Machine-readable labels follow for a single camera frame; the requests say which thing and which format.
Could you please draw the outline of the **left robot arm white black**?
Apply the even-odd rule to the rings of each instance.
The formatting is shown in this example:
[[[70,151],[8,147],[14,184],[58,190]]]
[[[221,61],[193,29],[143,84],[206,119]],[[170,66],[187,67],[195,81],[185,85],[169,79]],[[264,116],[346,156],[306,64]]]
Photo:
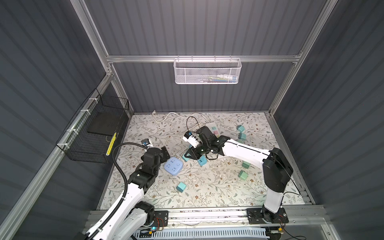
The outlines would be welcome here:
[[[129,178],[117,163],[116,151],[126,145],[143,148],[141,157],[143,164]],[[148,148],[135,143],[117,145],[112,153],[115,168],[124,181],[124,190],[101,217],[85,234],[78,234],[77,240],[128,240],[140,227],[149,227],[154,221],[154,206],[142,201],[143,196],[154,184],[159,174],[160,166],[171,156],[166,147]]]

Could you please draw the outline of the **white multicolour power strip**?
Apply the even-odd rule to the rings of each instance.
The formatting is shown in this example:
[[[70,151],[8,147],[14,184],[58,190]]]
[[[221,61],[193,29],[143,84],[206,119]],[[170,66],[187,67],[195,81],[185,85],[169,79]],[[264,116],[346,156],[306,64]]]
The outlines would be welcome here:
[[[216,125],[216,123],[214,122],[211,122],[211,123],[206,123],[206,127],[209,128],[209,130],[216,136],[216,137],[219,137],[220,136],[220,131]]]

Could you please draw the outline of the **light blue square power socket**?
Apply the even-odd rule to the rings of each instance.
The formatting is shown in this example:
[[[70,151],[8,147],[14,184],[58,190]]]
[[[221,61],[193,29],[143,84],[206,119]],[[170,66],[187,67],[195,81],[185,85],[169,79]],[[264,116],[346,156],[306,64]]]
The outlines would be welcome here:
[[[183,165],[181,160],[176,157],[171,157],[165,162],[164,169],[172,176],[176,176],[183,169]]]

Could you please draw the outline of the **items in white basket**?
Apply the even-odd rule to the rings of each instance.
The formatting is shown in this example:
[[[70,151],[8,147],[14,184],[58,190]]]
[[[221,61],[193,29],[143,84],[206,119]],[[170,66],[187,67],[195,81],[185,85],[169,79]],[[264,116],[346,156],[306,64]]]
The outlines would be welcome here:
[[[238,76],[236,75],[207,76],[200,79],[199,82],[207,83],[207,84],[237,84]]]

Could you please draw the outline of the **green charger cube lower right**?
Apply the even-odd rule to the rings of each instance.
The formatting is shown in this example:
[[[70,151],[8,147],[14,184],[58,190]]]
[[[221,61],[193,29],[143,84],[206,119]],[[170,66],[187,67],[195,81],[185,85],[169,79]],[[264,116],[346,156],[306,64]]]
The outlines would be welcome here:
[[[245,181],[245,180],[247,179],[247,177],[248,177],[248,173],[245,172],[245,171],[243,171],[243,170],[241,170],[241,171],[239,172],[239,174],[238,174],[238,177],[239,177],[241,180]]]

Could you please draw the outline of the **yellow striped item in basket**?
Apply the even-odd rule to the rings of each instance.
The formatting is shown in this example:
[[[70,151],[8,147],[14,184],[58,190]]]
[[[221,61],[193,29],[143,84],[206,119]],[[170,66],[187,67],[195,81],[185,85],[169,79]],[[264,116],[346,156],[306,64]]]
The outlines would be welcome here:
[[[112,136],[112,138],[110,140],[110,144],[109,144],[108,149],[106,151],[106,156],[109,156],[111,154],[111,152],[113,150],[113,147],[114,147],[114,143],[115,143],[115,141],[117,139],[117,135],[118,134],[115,132],[114,135]]]

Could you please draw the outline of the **teal power strip with USB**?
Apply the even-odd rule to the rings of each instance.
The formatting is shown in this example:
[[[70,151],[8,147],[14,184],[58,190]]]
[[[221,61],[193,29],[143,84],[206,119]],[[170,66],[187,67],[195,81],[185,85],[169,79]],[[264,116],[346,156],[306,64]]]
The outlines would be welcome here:
[[[198,164],[202,167],[204,166],[205,164],[207,164],[208,160],[205,156],[201,156],[198,160],[184,160],[185,162],[188,162],[188,161],[197,161]]]

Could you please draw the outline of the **green charger cube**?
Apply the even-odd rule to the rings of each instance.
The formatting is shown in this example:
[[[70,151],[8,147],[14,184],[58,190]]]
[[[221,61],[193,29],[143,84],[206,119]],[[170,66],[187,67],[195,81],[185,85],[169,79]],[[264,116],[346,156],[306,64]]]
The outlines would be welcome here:
[[[242,167],[243,167],[243,168],[245,168],[245,169],[249,169],[250,166],[251,166],[250,163],[243,161],[243,163],[242,163]]]
[[[245,171],[243,171],[243,170],[241,170],[241,171],[239,172],[239,174],[238,174],[238,177],[239,177],[241,180],[245,181],[245,180],[247,179],[247,177],[248,177],[248,173],[245,172]]]

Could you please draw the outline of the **teal charger cube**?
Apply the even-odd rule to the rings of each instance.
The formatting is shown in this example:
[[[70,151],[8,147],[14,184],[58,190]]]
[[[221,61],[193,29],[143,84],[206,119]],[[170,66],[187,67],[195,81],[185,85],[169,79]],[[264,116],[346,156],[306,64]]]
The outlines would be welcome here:
[[[187,188],[187,185],[183,182],[180,182],[176,187],[177,191],[180,193],[183,193],[186,188]]]
[[[237,126],[237,130],[240,132],[240,133],[243,133],[245,131],[245,127],[242,126],[242,125],[238,125]]]
[[[247,135],[244,134],[244,133],[239,133],[239,139],[242,140],[242,141],[245,141],[247,138]]]

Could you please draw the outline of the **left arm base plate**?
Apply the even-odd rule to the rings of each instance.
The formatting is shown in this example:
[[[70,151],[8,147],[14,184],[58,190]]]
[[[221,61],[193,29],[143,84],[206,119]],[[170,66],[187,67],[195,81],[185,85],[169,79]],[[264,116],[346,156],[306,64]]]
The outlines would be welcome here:
[[[169,211],[154,211],[154,214],[149,217],[149,221],[144,224],[144,227],[167,227],[169,220]]]

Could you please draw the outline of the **teal charger cube front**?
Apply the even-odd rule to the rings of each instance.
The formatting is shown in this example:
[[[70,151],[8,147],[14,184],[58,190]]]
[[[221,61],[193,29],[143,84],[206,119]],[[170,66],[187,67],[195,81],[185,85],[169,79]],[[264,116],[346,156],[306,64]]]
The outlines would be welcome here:
[[[176,187],[177,191],[180,193],[183,193],[186,188],[187,188],[187,185],[183,182],[180,182]]]

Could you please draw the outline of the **black pad in basket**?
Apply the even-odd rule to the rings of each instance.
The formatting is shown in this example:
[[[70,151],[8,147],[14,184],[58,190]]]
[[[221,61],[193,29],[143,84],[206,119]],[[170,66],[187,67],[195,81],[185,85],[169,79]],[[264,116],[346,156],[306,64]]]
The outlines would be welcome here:
[[[112,137],[118,132],[124,117],[112,113],[98,113],[87,128],[87,133]]]

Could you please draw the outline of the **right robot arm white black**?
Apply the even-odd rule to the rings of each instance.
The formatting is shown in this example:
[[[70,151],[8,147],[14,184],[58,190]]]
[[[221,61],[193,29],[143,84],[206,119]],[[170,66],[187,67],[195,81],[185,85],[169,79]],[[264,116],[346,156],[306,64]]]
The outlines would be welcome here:
[[[258,149],[227,136],[216,137],[206,126],[195,132],[185,132],[183,140],[191,145],[187,150],[189,159],[198,160],[203,155],[216,154],[240,159],[262,170],[267,186],[264,212],[276,215],[282,208],[284,192],[293,174],[293,168],[282,150]]]

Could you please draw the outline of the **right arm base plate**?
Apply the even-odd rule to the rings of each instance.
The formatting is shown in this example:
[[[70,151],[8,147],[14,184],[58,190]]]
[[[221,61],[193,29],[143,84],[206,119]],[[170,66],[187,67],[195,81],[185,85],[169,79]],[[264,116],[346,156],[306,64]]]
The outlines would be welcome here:
[[[289,223],[288,215],[284,208],[279,208],[276,213],[261,208],[246,209],[249,224],[287,224]]]

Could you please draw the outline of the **teal charger cube top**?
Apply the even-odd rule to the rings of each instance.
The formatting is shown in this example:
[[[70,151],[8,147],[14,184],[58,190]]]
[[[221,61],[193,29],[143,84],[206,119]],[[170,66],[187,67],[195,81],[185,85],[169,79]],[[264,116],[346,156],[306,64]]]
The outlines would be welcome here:
[[[242,125],[238,125],[237,126],[237,130],[240,132],[240,133],[243,133],[245,131],[245,127],[242,126]]]

